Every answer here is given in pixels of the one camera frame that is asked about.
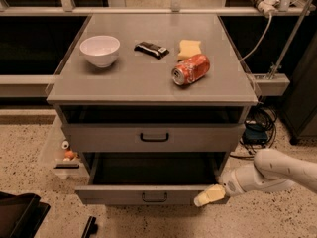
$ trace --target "black object on floor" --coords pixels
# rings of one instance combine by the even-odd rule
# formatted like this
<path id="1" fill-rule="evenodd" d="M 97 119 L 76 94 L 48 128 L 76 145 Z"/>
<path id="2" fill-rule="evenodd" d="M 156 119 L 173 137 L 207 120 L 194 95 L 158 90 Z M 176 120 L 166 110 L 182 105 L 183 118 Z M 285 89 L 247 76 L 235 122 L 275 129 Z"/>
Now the black object on floor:
<path id="1" fill-rule="evenodd" d="M 268 136 L 264 128 L 258 124 L 250 124 L 246 128 L 243 135 L 244 144 L 264 145 L 268 140 Z"/>
<path id="2" fill-rule="evenodd" d="M 97 224 L 95 224 L 95 222 L 96 222 L 96 218 L 90 216 L 87 221 L 85 230 L 82 233 L 81 238 L 89 238 L 91 234 L 95 234 L 97 232 L 98 226 Z"/>
<path id="3" fill-rule="evenodd" d="M 40 199 L 32 193 L 12 195 L 0 192 L 0 237 L 34 237 L 50 210 L 50 206 Z"/>

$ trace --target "crushed can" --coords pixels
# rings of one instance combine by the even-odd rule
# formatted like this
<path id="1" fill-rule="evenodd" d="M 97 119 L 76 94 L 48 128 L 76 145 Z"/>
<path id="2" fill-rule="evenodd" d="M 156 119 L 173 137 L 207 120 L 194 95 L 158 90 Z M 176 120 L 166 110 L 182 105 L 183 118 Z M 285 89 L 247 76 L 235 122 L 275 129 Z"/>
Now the crushed can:
<path id="1" fill-rule="evenodd" d="M 209 68 L 209 58 L 203 54 L 197 54 L 179 62 L 172 70 L 171 75 L 178 85 L 190 84 L 203 77 Z"/>

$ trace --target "yellow sponge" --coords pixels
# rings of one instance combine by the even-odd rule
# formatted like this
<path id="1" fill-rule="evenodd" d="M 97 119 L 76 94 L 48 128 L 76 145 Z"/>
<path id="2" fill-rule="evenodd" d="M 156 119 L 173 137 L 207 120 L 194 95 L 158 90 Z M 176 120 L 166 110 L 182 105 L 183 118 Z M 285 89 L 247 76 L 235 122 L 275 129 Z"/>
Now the yellow sponge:
<path id="1" fill-rule="evenodd" d="M 207 187 L 204 191 L 200 192 L 195 198 L 194 203 L 197 207 L 205 205 L 209 202 L 218 201 L 225 198 L 226 191 L 222 185 L 215 184 Z"/>
<path id="2" fill-rule="evenodd" d="M 200 41 L 181 40 L 179 43 L 180 52 L 178 60 L 187 60 L 194 55 L 201 54 Z"/>

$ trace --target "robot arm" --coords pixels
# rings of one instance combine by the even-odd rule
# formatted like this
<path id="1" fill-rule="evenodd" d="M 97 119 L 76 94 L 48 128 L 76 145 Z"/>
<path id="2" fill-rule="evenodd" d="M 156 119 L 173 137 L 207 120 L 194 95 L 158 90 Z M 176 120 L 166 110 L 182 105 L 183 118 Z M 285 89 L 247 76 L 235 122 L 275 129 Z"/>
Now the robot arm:
<path id="1" fill-rule="evenodd" d="M 220 185 L 208 187 L 194 202 L 201 206 L 225 195 L 236 196 L 251 190 L 276 192 L 295 183 L 317 193 L 317 163 L 291 158 L 278 150 L 262 149 L 256 153 L 253 163 L 223 173 L 219 178 Z"/>

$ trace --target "closed drawer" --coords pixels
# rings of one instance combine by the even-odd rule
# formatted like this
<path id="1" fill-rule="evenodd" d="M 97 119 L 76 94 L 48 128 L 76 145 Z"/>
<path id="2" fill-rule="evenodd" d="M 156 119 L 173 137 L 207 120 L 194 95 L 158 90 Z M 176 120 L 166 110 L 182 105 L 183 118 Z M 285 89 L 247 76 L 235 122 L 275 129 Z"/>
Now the closed drawer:
<path id="1" fill-rule="evenodd" d="M 243 124 L 224 125 L 64 125 L 73 151 L 214 152 L 234 151 Z"/>
<path id="2" fill-rule="evenodd" d="M 84 204 L 189 205 L 216 183 L 226 158 L 226 153 L 97 153 L 89 185 L 75 190 Z"/>

